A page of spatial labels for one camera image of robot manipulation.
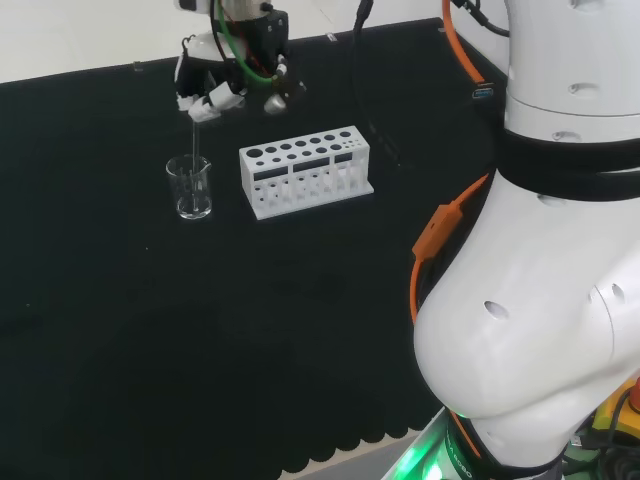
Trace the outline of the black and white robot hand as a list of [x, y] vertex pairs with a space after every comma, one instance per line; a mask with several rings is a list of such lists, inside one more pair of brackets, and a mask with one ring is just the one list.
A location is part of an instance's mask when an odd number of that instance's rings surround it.
[[178, 110], [196, 124], [211, 122], [240, 107], [247, 81], [230, 48], [213, 32], [182, 40], [174, 87]]

